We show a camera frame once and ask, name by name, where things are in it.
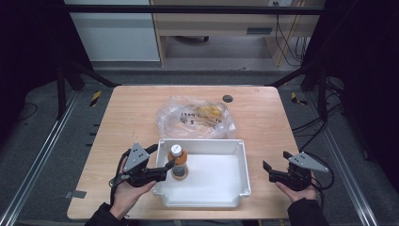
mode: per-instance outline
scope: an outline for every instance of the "hand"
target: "hand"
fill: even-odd
[[[120,173],[123,173],[122,169],[126,164],[126,159],[127,158],[123,159],[120,167]],[[136,204],[138,198],[150,191],[155,185],[155,181],[141,187],[130,186],[126,181],[120,183],[117,187],[117,191],[115,192],[114,205],[111,207],[109,212],[111,212],[111,214],[118,220],[123,219],[129,210],[132,209],[132,207]]]
[[[313,179],[314,178],[313,173],[311,173],[311,178],[312,178],[311,182],[313,184],[315,184],[316,182]],[[317,199],[317,190],[313,186],[308,186],[304,190],[301,190],[301,191],[293,191],[288,186],[286,186],[280,182],[276,182],[276,186],[282,192],[284,192],[288,196],[288,198],[290,198],[291,202],[296,202],[298,200],[302,200],[303,198],[305,198],[307,200],[316,200]]]

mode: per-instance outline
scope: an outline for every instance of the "white cabinet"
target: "white cabinet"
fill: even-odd
[[[65,0],[69,5],[149,5],[148,0]],[[71,13],[90,61],[159,61],[150,13]]]

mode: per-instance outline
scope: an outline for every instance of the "small bottle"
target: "small bottle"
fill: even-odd
[[[187,161],[187,152],[182,148],[182,146],[175,144],[170,149],[168,154],[168,161],[175,160],[175,166],[172,168],[172,176],[176,180],[183,180],[187,177],[188,167],[185,162]]]

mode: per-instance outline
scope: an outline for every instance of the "plastic bag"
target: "plastic bag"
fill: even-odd
[[[162,138],[235,138],[229,109],[194,97],[168,97],[156,114],[156,123]]]

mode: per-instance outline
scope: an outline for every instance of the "white plastic tray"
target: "white plastic tray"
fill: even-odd
[[[178,181],[171,176],[159,182],[152,194],[167,207],[236,207],[251,193],[242,139],[159,140],[156,167],[168,161],[168,151],[180,144],[187,151],[188,175]]]

